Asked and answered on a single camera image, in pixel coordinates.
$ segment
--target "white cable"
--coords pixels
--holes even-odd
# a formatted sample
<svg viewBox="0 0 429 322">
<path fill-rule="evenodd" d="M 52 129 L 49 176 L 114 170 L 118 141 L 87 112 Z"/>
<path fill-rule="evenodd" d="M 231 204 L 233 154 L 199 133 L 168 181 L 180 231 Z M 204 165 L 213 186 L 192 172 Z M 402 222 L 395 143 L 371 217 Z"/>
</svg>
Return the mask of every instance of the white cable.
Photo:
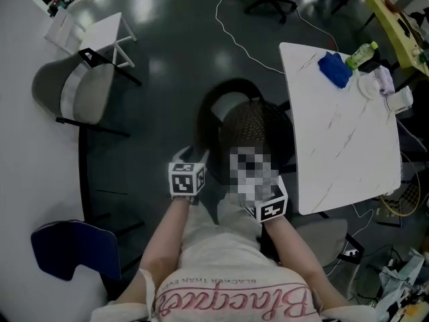
<svg viewBox="0 0 429 322">
<path fill-rule="evenodd" d="M 233 39 L 234 44 L 235 44 L 236 46 L 239 46 L 241 49 L 243 49 L 243 50 L 245 51 L 245 53 L 246 53 L 246 55 L 247 55 L 247 57 L 248 57 L 248 58 L 250 58 L 251 60 L 253 60 L 253 61 L 255 61 L 255 62 L 259 63 L 259 64 L 260 64 L 260 65 L 262 65 L 262 66 L 264 66 L 266 69 L 270 69 L 270 70 L 273 70 L 273 71 L 278 72 L 278 73 L 280 73 L 280 74 L 284 74 L 282 71 L 277 70 L 277 69 L 274 69 L 274 68 L 269 67 L 269 66 L 266 66 L 264 63 L 262 63 L 262 62 L 258 61 L 256 58 L 253 58 L 252 56 L 250 56 L 250 55 L 249 55 L 249 53 L 247 52 L 246 48 L 245 48 L 244 46 L 242 46 L 242 45 L 238 44 L 238 43 L 235 41 L 234 36 L 233 36 L 233 35 L 231 35 L 231 34 L 230 34 L 226 29 L 225 29 L 225 26 L 223 25 L 223 22 L 221 22 L 221 21 L 218 19 L 218 17 L 217 17 L 218 9 L 219 9 L 219 6 L 221 5 L 222 1 L 223 1 L 223 0 L 220 0 L 220 1 L 218 2 L 217 6 L 216 6 L 216 13 L 215 13 L 215 15 L 214 15 L 214 17 L 216 18 L 216 20 L 217 20 L 217 21 L 222 25 L 222 30 L 223 30 L 227 35 L 229 35 L 229 36 Z M 324 34 L 328 34 L 328 35 L 329 35 L 329 36 L 334 40 L 334 43 L 335 43 L 335 46 L 336 46 L 336 50 L 337 50 L 337 51 L 339 50 L 339 49 L 338 49 L 338 46 L 337 46 L 337 44 L 336 44 L 335 38 L 334 38 L 334 36 L 333 36 L 333 35 L 329 34 L 329 33 L 328 33 L 328 32 L 326 32 L 326 31 L 323 31 L 322 29 L 319 29 L 318 27 L 316 27 L 316 26 L 312 25 L 311 23 L 309 23 L 308 21 L 306 21 L 303 17 L 301 17 L 300 12 L 298 11 L 298 8 L 296 9 L 296 11 L 298 12 L 298 16 L 300 17 L 300 19 L 301 19 L 302 21 L 305 21 L 308 25 L 310 25 L 310 26 L 314 27 L 315 29 L 318 29 L 319 31 L 323 32 Z"/>
<path fill-rule="evenodd" d="M 359 233 L 360 231 L 364 230 L 364 229 L 369 225 L 369 222 L 371 222 L 371 220 L 372 220 L 372 218 L 373 218 L 373 216 L 374 216 L 374 210 L 373 210 L 373 209 L 368 210 L 368 211 L 367 211 L 367 212 L 365 212 L 362 216 L 359 216 L 359 214 L 358 214 L 358 212 L 357 212 L 357 210 L 356 210 L 355 205 L 354 205 L 354 204 L 352 204 L 351 206 L 354 208 L 355 213 L 356 213 L 357 217 L 359 217 L 359 218 L 362 218 L 362 217 L 363 217 L 363 216 L 365 216 L 368 212 L 371 212 L 371 216 L 370 216 L 370 218 L 369 218 L 369 220 L 368 220 L 367 224 L 365 225 L 365 227 L 363 227 L 363 228 L 359 229 L 358 231 L 356 231 L 356 232 L 351 236 L 351 237 L 354 237 L 357 233 Z M 346 250 L 346 248 L 347 248 L 348 244 L 349 244 L 349 241 L 347 241 L 346 245 L 344 246 L 343 253 L 344 253 L 344 251 Z M 331 270 L 331 271 L 330 271 L 326 276 L 330 276 L 330 275 L 331 275 L 331 273 L 332 273 L 332 272 L 334 272 L 335 268 L 338 266 L 338 264 L 339 264 L 340 262 L 341 262 L 341 260 L 338 260 L 338 262 L 335 264 L 334 268 L 333 268 L 333 269 L 332 269 L 332 270 Z"/>
</svg>

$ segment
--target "white cup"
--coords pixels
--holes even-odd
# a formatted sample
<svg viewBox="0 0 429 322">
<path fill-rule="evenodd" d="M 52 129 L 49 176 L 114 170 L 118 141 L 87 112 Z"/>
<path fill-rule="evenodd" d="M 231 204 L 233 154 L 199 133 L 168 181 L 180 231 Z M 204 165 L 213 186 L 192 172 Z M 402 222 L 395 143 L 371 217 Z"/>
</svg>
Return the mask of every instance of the white cup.
<svg viewBox="0 0 429 322">
<path fill-rule="evenodd" d="M 408 86 L 386 98 L 386 107 L 395 114 L 408 110 L 413 105 L 413 94 Z"/>
</svg>

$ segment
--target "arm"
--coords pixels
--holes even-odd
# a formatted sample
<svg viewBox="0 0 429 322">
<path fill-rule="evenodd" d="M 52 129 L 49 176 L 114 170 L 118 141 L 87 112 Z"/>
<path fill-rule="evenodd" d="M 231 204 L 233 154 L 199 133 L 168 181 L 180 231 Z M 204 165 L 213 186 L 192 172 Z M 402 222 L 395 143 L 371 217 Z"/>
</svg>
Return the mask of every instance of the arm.
<svg viewBox="0 0 429 322">
<path fill-rule="evenodd" d="M 152 275 L 156 290 L 177 269 L 189 204 L 185 198 L 175 198 L 172 201 L 141 257 L 139 268 L 147 270 Z M 140 271 L 137 271 L 115 304 L 146 304 L 145 288 L 145 279 Z"/>
<path fill-rule="evenodd" d="M 270 219 L 264 225 L 273 240 L 282 266 L 298 273 L 317 292 L 323 303 L 323 310 L 349 305 L 329 282 L 316 256 L 286 218 Z"/>
</svg>

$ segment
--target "white t-shirt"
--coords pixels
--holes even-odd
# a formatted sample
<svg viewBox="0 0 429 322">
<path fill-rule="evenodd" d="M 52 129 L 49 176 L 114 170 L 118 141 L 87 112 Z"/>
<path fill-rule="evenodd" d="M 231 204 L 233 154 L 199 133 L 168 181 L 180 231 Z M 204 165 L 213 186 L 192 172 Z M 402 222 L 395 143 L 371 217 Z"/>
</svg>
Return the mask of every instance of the white t-shirt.
<svg viewBox="0 0 429 322">
<path fill-rule="evenodd" d="M 107 305 L 93 311 L 91 322 L 377 320 L 375 310 L 366 306 L 320 312 L 316 295 L 300 275 L 277 266 L 233 233 L 214 235 L 186 249 L 179 269 L 156 294 L 149 272 L 140 273 L 147 283 L 146 304 Z"/>
</svg>

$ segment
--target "gray chair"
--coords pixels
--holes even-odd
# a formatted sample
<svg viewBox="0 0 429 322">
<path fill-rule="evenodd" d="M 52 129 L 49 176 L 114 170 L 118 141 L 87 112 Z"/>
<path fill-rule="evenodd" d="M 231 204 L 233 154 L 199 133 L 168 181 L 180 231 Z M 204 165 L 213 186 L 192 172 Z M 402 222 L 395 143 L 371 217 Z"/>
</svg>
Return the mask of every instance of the gray chair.
<svg viewBox="0 0 429 322">
<path fill-rule="evenodd" d="M 90 69 L 85 73 L 76 90 L 73 101 L 74 119 L 67 119 L 63 117 L 60 108 L 61 92 L 68 77 L 83 61 L 88 63 Z M 115 71 L 137 85 L 141 85 L 137 79 L 91 49 L 81 50 L 68 58 L 47 63 L 41 67 L 33 79 L 32 95 L 34 100 L 58 123 L 128 137 L 128 133 L 97 125 L 104 115 Z"/>
</svg>

